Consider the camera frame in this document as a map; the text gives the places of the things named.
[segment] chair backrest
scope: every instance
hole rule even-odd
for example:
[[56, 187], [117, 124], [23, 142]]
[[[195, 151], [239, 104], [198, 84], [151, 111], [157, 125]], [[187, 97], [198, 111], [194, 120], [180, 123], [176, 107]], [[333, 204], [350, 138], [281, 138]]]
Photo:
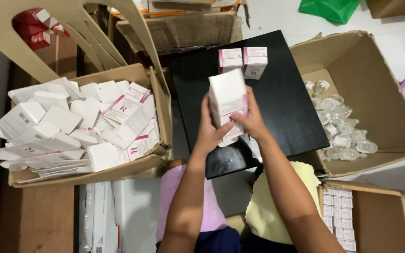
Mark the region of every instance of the chair backrest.
[[44, 8], [59, 20], [99, 71], [126, 66], [121, 54], [84, 9], [87, 3], [113, 6], [131, 22], [151, 57], [160, 82], [166, 85], [151, 34], [132, 0], [0, 0], [0, 51], [39, 82], [59, 78], [12, 27], [12, 19], [20, 12]]

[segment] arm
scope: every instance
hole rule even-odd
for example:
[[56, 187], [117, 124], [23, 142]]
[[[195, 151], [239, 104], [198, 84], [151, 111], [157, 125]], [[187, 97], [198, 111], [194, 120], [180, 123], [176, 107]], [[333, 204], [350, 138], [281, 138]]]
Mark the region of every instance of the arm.
[[231, 117], [243, 124], [259, 144], [274, 205], [296, 249], [298, 252], [345, 252], [319, 216], [307, 187], [267, 130], [251, 87], [247, 86], [247, 91], [248, 116], [236, 113]]
[[159, 253], [194, 251], [203, 220], [206, 157], [232, 127], [231, 122], [220, 129], [212, 126], [208, 96], [205, 95], [201, 103], [198, 138], [168, 210], [165, 234]]

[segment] white floor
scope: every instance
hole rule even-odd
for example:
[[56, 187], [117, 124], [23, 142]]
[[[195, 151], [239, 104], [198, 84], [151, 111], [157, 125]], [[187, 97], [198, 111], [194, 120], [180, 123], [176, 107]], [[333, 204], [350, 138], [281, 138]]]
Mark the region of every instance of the white floor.
[[[299, 0], [250, 0], [251, 29], [242, 26], [245, 39], [267, 32], [282, 30], [289, 46], [313, 38], [351, 30], [374, 34], [384, 57], [398, 80], [405, 78], [405, 16], [372, 19], [363, 1], [346, 25], [332, 25], [323, 18], [299, 13]], [[243, 8], [239, 16], [244, 20]], [[188, 158], [185, 133], [177, 105], [173, 105], [173, 144], [176, 158]], [[225, 215], [246, 210], [251, 196], [249, 181], [254, 169], [211, 180], [218, 203]], [[405, 189], [405, 161], [373, 171], [352, 175], [341, 180], [360, 181], [386, 188]], [[122, 249], [124, 252], [154, 252], [158, 219], [160, 179], [125, 180], [121, 183], [123, 204]]]

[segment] pink towel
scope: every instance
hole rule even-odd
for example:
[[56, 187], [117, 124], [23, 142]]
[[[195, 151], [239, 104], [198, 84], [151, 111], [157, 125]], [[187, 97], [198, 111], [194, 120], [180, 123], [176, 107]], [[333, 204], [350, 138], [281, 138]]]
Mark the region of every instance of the pink towel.
[[[173, 196], [179, 185], [180, 179], [182, 178], [185, 167], [186, 165], [182, 165], [173, 168], [162, 177], [159, 200], [159, 221], [157, 223], [158, 227], [156, 233], [157, 242], [160, 242], [163, 239], [168, 209], [170, 208], [170, 204], [172, 203]], [[218, 206], [212, 185], [207, 179], [204, 179], [203, 209], [203, 221], [200, 232], [216, 231], [228, 226], [225, 216]]]

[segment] yellow towel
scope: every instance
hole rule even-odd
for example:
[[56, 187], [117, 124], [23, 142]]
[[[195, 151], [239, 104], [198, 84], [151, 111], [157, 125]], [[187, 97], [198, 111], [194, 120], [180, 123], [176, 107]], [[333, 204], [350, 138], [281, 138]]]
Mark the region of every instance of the yellow towel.
[[[290, 164], [311, 193], [321, 216], [317, 192], [317, 186], [321, 182], [314, 175], [313, 167], [300, 162], [290, 162]], [[274, 206], [265, 173], [259, 176], [252, 191], [252, 198], [246, 210], [246, 222], [251, 227], [252, 233], [273, 242], [293, 244]]]

